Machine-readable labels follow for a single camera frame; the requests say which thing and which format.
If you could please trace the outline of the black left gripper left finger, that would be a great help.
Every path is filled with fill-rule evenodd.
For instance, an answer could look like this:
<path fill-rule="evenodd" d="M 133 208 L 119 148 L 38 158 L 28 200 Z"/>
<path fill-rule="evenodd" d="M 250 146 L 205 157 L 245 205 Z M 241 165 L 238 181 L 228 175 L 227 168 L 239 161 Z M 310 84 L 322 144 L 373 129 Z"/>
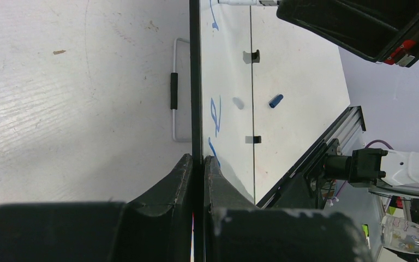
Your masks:
<path fill-rule="evenodd" d="M 192 159 L 125 202 L 0 205 L 0 261 L 189 261 Z"/>

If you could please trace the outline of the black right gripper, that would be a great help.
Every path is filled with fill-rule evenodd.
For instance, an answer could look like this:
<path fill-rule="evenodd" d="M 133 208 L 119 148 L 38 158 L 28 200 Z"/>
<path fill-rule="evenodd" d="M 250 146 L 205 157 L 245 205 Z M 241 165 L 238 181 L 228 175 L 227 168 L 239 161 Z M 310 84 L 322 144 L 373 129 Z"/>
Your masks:
<path fill-rule="evenodd" d="M 276 16 L 366 61 L 419 61 L 419 1 L 280 1 Z"/>

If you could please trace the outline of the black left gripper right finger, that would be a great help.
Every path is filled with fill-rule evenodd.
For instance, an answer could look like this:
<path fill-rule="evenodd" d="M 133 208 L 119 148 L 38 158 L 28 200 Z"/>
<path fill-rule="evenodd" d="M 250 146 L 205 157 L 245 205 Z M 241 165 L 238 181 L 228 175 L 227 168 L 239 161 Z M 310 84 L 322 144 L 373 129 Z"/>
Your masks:
<path fill-rule="evenodd" d="M 204 161 L 206 261 L 372 261 L 363 230 L 339 212 L 260 209 Z"/>

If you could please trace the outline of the blue marker cap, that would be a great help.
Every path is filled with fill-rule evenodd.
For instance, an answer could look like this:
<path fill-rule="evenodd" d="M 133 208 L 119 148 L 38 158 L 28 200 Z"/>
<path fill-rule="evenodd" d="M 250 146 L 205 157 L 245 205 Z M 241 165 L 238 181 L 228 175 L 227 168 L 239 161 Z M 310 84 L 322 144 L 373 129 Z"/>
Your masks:
<path fill-rule="evenodd" d="M 278 104 L 283 100 L 284 96 L 282 94 L 278 94 L 273 97 L 269 102 L 268 105 L 270 108 L 274 109 Z"/>

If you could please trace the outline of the white marker pen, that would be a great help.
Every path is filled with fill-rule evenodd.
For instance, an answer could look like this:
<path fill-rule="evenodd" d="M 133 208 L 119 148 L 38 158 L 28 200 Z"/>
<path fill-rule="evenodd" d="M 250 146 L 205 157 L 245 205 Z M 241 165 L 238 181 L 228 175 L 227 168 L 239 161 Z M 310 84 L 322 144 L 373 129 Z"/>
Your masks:
<path fill-rule="evenodd" d="M 238 6 L 260 6 L 277 7 L 280 5 L 278 0 L 218 0 L 219 4 L 238 5 Z"/>

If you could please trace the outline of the black framed whiteboard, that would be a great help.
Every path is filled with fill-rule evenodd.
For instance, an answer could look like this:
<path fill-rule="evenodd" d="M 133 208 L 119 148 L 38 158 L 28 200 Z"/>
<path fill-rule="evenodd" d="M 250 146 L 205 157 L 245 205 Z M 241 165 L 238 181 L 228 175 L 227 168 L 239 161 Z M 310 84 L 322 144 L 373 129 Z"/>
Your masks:
<path fill-rule="evenodd" d="M 170 74 L 172 139 L 189 142 L 195 156 L 213 156 L 224 177 L 256 201 L 252 9 L 239 1 L 191 1 L 190 36 L 173 48 L 190 48 L 190 134 L 178 123 L 183 70 Z"/>

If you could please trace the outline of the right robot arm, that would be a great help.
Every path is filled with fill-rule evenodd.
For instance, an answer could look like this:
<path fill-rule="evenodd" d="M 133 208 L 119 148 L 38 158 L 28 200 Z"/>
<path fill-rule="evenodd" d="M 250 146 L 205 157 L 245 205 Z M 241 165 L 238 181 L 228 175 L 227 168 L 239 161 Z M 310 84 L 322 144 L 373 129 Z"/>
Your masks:
<path fill-rule="evenodd" d="M 419 1 L 280 1 L 277 17 L 369 62 L 408 68 L 419 60 Z M 419 153 L 365 148 L 324 167 L 350 184 L 419 184 Z"/>

